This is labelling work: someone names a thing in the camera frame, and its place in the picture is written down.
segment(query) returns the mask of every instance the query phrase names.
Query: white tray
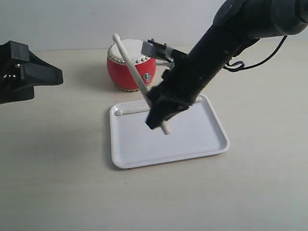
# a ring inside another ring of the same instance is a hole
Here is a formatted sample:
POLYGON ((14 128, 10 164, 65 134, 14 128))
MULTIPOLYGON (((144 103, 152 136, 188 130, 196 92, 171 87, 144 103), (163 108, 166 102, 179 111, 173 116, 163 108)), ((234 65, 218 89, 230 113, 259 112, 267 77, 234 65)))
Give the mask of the white tray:
POLYGON ((210 101, 204 95, 199 99, 200 103, 168 121, 170 135, 147 127, 149 108, 144 100, 114 105, 110 110, 113 163, 127 169, 226 152, 230 142, 210 101), (118 110, 131 108, 136 111, 117 115, 118 110))

